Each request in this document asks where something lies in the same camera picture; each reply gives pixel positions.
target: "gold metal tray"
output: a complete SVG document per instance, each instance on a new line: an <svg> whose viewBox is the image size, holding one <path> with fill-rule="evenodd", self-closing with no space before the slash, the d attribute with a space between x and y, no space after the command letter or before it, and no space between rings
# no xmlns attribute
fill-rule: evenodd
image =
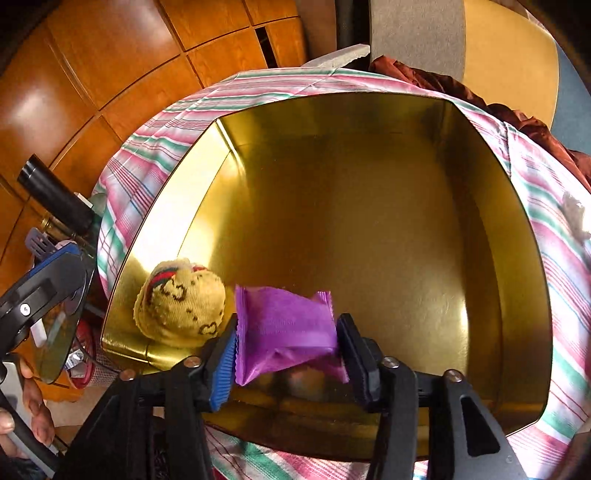
<svg viewBox="0 0 591 480"><path fill-rule="evenodd" d="M166 369L191 353L146 339L132 318L146 276L176 257L228 287L330 290L335 313L350 312L384 354L423 372L465 372L507 433L543 412L551 323L537 245L498 160L448 101L320 95L214 122L168 179L119 274L102 342L122 367ZM235 387L206 420L343 460L371 457L378 424L348 385L302 367ZM425 455L426 412L420 424Z"/></svg>

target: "table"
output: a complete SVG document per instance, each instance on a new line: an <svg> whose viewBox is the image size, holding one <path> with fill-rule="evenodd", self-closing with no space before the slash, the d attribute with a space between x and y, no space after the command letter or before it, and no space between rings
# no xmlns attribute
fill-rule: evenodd
<svg viewBox="0 0 591 480"><path fill-rule="evenodd" d="M553 320L548 403L536 424L509 441L530 478L547 478L591 411L587 361L591 327L591 244L577 243L561 211L565 192L591 208L591 194L556 159L512 126L477 107L380 74L348 69L254 70L234 75L164 109L109 160L95 187L108 204L98 269L107 296L125 254L160 188L184 153L218 117L243 108L336 92L399 92L445 98L481 134L525 207L547 277ZM207 432L215 467L228 478L364 478L366 465L309 459ZM415 478L426 475L417 462Z"/></svg>

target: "wooden cabinet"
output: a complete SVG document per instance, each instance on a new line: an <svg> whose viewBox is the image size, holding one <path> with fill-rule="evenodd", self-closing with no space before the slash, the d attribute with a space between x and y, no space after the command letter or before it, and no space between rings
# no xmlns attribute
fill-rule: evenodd
<svg viewBox="0 0 591 480"><path fill-rule="evenodd" d="M64 0L47 24L99 109L180 53L152 0Z"/></svg>
<svg viewBox="0 0 591 480"><path fill-rule="evenodd" d="M0 77L0 174L23 198L17 175L31 154L49 165L92 117L38 27Z"/></svg>
<svg viewBox="0 0 591 480"><path fill-rule="evenodd" d="M298 17L265 26L278 67L300 67L306 62L304 29Z"/></svg>
<svg viewBox="0 0 591 480"><path fill-rule="evenodd" d="M73 192L92 194L100 173L121 141L102 117L92 119L51 164L53 173Z"/></svg>
<svg viewBox="0 0 591 480"><path fill-rule="evenodd" d="M253 29L225 35L189 52L203 86L207 87L243 70L267 68Z"/></svg>
<svg viewBox="0 0 591 480"><path fill-rule="evenodd" d="M185 50L250 25L242 0L161 0Z"/></svg>
<svg viewBox="0 0 591 480"><path fill-rule="evenodd" d="M130 86L103 114L123 141L160 110L199 90L201 84L191 64L186 57L179 57Z"/></svg>
<svg viewBox="0 0 591 480"><path fill-rule="evenodd" d="M306 61L294 0L59 2L0 77L0 295L30 268L24 239L46 214L17 183L26 160L36 154L90 195L110 157L158 111L267 68L255 27L267 29L279 66Z"/></svg>
<svg viewBox="0 0 591 480"><path fill-rule="evenodd" d="M297 16L293 0L244 0L244 3L253 25Z"/></svg>

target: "black handle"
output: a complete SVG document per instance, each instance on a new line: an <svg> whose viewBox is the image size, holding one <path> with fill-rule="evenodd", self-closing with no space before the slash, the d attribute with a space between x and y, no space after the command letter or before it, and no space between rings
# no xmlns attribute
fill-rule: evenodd
<svg viewBox="0 0 591 480"><path fill-rule="evenodd" d="M427 479L527 479L501 426L462 374L446 371L435 395Z"/></svg>
<svg viewBox="0 0 591 480"><path fill-rule="evenodd" d="M388 404L380 418L374 457L366 478L411 480L417 457L417 377L398 360L386 365L389 366L379 368Z"/></svg>
<svg viewBox="0 0 591 480"><path fill-rule="evenodd" d="M376 411L382 394L377 363L382 356L379 348L361 337L349 313L343 313L337 320L336 334L355 401L367 411Z"/></svg>
<svg viewBox="0 0 591 480"><path fill-rule="evenodd" d="M74 195L47 166L31 155L18 174L18 182L53 216L79 235L91 227L95 213Z"/></svg>
<svg viewBox="0 0 591 480"><path fill-rule="evenodd" d="M198 376L202 368L177 364L165 378L164 420L171 480L214 480L205 424L195 408L191 385L191 377Z"/></svg>
<svg viewBox="0 0 591 480"><path fill-rule="evenodd" d="M14 420L14 435L23 442L25 447L44 463L49 470L55 472L59 466L59 458L33 435L33 431L27 426L24 420L12 408L4 393L0 391L0 407L7 410Z"/></svg>

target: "wooden panel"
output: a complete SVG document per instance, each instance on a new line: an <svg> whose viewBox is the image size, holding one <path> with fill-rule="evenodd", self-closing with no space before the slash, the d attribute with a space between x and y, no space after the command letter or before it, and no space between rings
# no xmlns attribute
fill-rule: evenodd
<svg viewBox="0 0 591 480"><path fill-rule="evenodd" d="M103 114L125 140L160 110L200 89L189 61L179 57L129 87L105 107Z"/></svg>
<svg viewBox="0 0 591 480"><path fill-rule="evenodd" d="M558 98L558 52L552 36L488 0L465 0L464 13L464 85L486 103L521 110L551 127Z"/></svg>
<svg viewBox="0 0 591 480"><path fill-rule="evenodd" d="M189 52L197 74L207 87L244 70L266 69L253 29L226 35Z"/></svg>
<svg viewBox="0 0 591 480"><path fill-rule="evenodd" d="M185 50L250 25L242 0L161 0Z"/></svg>
<svg viewBox="0 0 591 480"><path fill-rule="evenodd" d="M25 237L32 227L39 227L40 224L41 216L25 205L0 260L0 295L31 268L33 257L25 247Z"/></svg>
<svg viewBox="0 0 591 480"><path fill-rule="evenodd" d="M35 153L46 164L93 115L61 69L47 30L31 33L0 77L0 173L23 198L17 175Z"/></svg>
<svg viewBox="0 0 591 480"><path fill-rule="evenodd" d="M304 24L308 53L317 59L336 50L335 0L295 0Z"/></svg>
<svg viewBox="0 0 591 480"><path fill-rule="evenodd" d="M106 163L121 140L106 120L98 117L84 127L75 142L51 164L56 176L73 192L89 197Z"/></svg>
<svg viewBox="0 0 591 480"><path fill-rule="evenodd" d="M265 28L278 67L301 67L306 63L306 39L299 18L279 20Z"/></svg>
<svg viewBox="0 0 591 480"><path fill-rule="evenodd" d="M97 108L179 53L152 0L64 0L48 24Z"/></svg>
<svg viewBox="0 0 591 480"><path fill-rule="evenodd" d="M244 0L244 3L253 25L297 16L294 0Z"/></svg>
<svg viewBox="0 0 591 480"><path fill-rule="evenodd" d="M20 198L0 184L0 205L2 206L0 208L0 258L2 258L12 228L21 214L23 203Z"/></svg>

